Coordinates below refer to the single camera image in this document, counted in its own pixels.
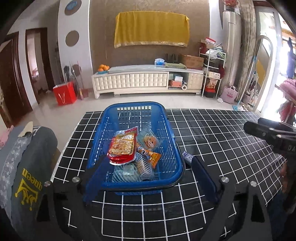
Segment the person's right hand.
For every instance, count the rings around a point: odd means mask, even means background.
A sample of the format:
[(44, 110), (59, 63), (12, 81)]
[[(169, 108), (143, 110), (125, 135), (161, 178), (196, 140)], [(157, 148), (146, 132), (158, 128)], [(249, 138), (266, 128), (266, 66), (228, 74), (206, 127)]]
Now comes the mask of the person's right hand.
[(280, 170), (280, 182), (282, 192), (288, 194), (295, 180), (295, 164), (292, 160), (287, 160)]

